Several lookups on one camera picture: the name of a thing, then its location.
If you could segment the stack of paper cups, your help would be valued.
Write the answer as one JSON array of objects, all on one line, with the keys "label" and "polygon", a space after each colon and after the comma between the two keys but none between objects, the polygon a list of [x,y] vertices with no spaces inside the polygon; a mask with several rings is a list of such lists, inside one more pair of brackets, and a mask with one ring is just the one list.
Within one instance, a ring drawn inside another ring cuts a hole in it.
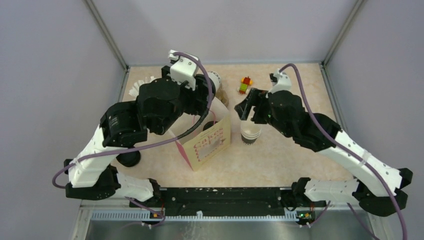
[{"label": "stack of paper cups", "polygon": [[242,120],[240,122],[240,135],[241,140],[246,145],[252,145],[256,142],[262,132],[260,124],[255,124],[249,120]]}]

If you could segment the brown cardboard cup carrier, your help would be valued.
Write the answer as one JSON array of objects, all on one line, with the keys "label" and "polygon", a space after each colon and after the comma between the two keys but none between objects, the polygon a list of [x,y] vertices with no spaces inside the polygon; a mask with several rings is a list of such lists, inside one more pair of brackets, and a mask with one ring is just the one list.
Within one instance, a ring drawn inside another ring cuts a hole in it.
[{"label": "brown cardboard cup carrier", "polygon": [[230,104],[230,100],[229,100],[229,97],[228,97],[228,94],[227,94],[227,92],[222,88],[222,87],[220,87],[217,91],[216,91],[216,93],[215,93],[215,97],[219,100],[219,101],[221,101],[221,103],[226,107],[226,108],[228,108],[229,107],[229,104]]}]

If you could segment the single white paper cup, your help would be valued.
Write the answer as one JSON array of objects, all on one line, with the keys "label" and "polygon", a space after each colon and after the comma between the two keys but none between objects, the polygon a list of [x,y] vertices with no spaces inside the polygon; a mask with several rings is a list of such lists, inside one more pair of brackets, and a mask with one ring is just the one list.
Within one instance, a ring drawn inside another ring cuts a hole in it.
[{"label": "single white paper cup", "polygon": [[208,71],[207,75],[209,79],[211,80],[211,82],[213,83],[213,92],[214,92],[214,95],[216,95],[216,93],[219,91],[219,89],[222,86],[222,79],[220,75],[215,71]]}]

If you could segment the kraft pink paper bag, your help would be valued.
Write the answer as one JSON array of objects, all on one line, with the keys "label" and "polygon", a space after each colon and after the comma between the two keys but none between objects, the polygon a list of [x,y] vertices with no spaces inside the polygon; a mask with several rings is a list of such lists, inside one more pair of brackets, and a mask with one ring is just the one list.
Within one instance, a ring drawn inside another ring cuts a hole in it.
[{"label": "kraft pink paper bag", "polygon": [[[203,131],[207,122],[215,124]],[[223,151],[231,143],[231,115],[221,101],[214,98],[205,120],[189,135],[176,140],[176,147],[192,171]]]}]

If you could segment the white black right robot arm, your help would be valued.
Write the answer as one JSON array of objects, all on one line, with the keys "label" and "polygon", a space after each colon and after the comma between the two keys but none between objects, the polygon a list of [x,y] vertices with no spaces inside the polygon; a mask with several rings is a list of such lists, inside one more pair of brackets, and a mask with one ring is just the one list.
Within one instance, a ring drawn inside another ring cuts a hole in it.
[{"label": "white black right robot arm", "polygon": [[408,168],[392,168],[355,143],[340,125],[321,113],[309,114],[300,96],[281,90],[270,93],[253,88],[234,110],[242,121],[270,125],[303,148],[326,156],[349,171],[351,180],[302,177],[291,185],[294,202],[350,203],[379,217],[403,210],[412,182]]}]

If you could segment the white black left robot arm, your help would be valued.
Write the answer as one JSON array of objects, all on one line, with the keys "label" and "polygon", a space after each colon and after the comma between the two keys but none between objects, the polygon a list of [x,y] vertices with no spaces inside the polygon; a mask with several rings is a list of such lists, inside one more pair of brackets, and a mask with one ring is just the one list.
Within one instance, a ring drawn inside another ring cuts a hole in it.
[{"label": "white black left robot arm", "polygon": [[112,105],[101,117],[86,147],[75,159],[64,162],[69,178],[67,198],[103,200],[124,197],[154,207],[160,202],[159,184],[151,178],[138,179],[120,173],[112,166],[117,160],[132,167],[141,160],[135,145],[146,142],[149,134],[163,135],[183,114],[199,116],[203,121],[210,109],[209,99],[221,87],[215,72],[192,76],[176,82],[166,73],[139,86],[135,100]]}]

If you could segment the red green toy brick car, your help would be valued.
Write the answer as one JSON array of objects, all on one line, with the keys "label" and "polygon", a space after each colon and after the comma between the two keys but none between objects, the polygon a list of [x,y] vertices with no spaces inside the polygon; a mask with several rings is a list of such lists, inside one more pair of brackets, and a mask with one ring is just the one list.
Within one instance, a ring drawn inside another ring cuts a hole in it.
[{"label": "red green toy brick car", "polygon": [[240,80],[240,86],[239,86],[239,88],[237,89],[237,92],[238,92],[239,94],[241,94],[241,95],[246,94],[246,93],[247,93],[247,91],[248,91],[248,88],[249,88],[252,84],[253,84],[253,80],[252,80],[249,76],[243,77],[243,78]]}]

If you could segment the stack of black lids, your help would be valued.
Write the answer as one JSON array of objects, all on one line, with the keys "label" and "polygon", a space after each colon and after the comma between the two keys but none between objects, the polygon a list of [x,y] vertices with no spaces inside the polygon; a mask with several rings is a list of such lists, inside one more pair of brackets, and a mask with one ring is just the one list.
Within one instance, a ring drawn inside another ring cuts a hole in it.
[{"label": "stack of black lids", "polygon": [[136,166],[140,162],[141,158],[142,155],[139,151],[121,153],[116,156],[116,160],[127,168]]}]

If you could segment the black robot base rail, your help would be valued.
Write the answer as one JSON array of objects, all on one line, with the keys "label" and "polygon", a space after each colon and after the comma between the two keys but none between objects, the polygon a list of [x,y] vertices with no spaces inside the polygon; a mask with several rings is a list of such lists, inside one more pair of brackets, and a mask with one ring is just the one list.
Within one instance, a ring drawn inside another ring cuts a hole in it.
[{"label": "black robot base rail", "polygon": [[160,188],[152,198],[137,203],[147,207],[170,207],[172,204],[261,203],[271,207],[324,207],[326,202],[311,201],[296,195],[288,187],[167,187]]}]

